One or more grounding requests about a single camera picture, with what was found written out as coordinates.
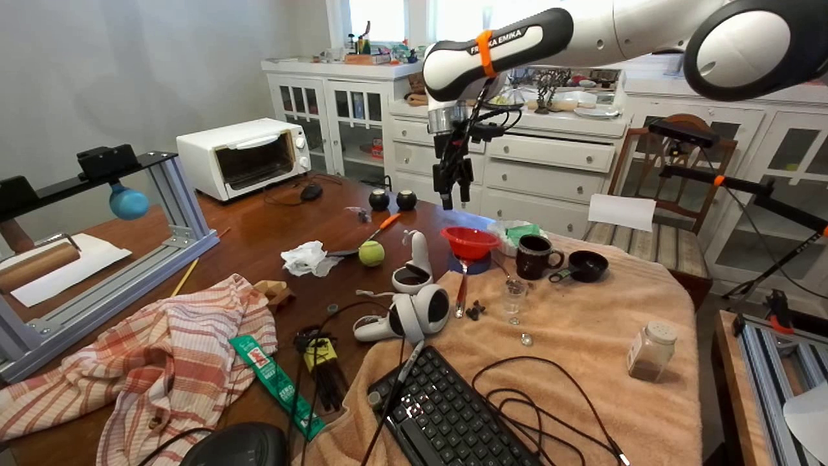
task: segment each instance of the black keyboard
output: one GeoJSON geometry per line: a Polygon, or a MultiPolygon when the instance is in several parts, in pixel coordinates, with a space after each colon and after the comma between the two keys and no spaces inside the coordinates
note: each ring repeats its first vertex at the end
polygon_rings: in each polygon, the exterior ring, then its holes
{"type": "MultiPolygon", "coordinates": [[[[397,371],[371,386],[383,414],[397,371]]],[[[424,348],[383,421],[411,463],[542,463],[449,361],[424,348]]]]}

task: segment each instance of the wooden chair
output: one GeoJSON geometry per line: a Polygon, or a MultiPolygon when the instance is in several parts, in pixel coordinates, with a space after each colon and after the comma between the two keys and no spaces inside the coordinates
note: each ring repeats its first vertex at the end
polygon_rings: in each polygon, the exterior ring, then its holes
{"type": "Polygon", "coordinates": [[[686,167],[724,173],[732,154],[735,141],[715,136],[693,114],[674,114],[653,127],[630,131],[610,179],[610,195],[654,201],[653,233],[594,223],[585,238],[665,264],[700,309],[711,287],[700,232],[715,201],[715,186],[680,177],[664,179],[661,172],[665,167],[686,167]]]}

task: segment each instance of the beige tablecloth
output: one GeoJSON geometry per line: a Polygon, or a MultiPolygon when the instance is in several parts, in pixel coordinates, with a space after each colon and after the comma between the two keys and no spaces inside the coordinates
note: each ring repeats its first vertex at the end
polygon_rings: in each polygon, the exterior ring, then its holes
{"type": "MultiPolygon", "coordinates": [[[[623,448],[632,463],[702,463],[702,401],[700,401],[700,355],[696,318],[692,299],[661,264],[626,256],[622,250],[555,238],[561,251],[591,250],[609,256],[610,268],[601,282],[534,282],[521,325],[501,317],[506,293],[506,269],[490,269],[469,278],[469,304],[486,305],[479,321],[451,318],[449,330],[433,339],[445,361],[471,382],[484,366],[510,355],[539,355],[559,364],[594,400],[609,434],[623,448]],[[679,330],[679,348],[669,373],[658,384],[626,377],[630,346],[640,330],[653,321],[671,321],[679,330]]],[[[440,286],[455,296],[460,276],[449,273],[440,286]]],[[[309,445],[305,463],[361,463],[369,441],[378,426],[365,395],[372,382],[385,377],[402,361],[398,342],[375,346],[345,400],[345,414],[309,445]]],[[[555,369],[516,364],[506,366],[477,386],[482,395],[510,386],[534,397],[534,401],[559,421],[607,441],[579,397],[579,391],[555,369]]],[[[556,422],[547,434],[576,443],[585,463],[616,463],[610,454],[568,434],[556,422]]],[[[547,443],[556,463],[579,463],[578,454],[561,443],[547,443]]],[[[385,431],[371,456],[371,463],[406,463],[385,431]]]]}

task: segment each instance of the green ball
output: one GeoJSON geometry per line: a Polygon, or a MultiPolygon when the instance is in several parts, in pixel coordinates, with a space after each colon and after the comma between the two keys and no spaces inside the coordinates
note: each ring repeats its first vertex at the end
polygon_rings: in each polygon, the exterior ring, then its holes
{"type": "Polygon", "coordinates": [[[383,245],[378,245],[378,241],[365,241],[365,245],[361,246],[361,261],[362,261],[365,268],[380,268],[380,264],[385,261],[385,250],[383,250],[383,245]]]}

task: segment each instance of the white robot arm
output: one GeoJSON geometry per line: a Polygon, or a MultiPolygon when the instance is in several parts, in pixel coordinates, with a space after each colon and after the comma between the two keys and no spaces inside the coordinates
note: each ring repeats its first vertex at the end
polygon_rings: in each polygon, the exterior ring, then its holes
{"type": "Polygon", "coordinates": [[[774,94],[828,71],[828,0],[561,0],[471,41],[438,41],[424,57],[435,192],[451,211],[460,185],[469,203],[469,136],[473,122],[455,104],[498,72],[547,65],[609,65],[686,41],[688,87],[717,102],[774,94]]]}

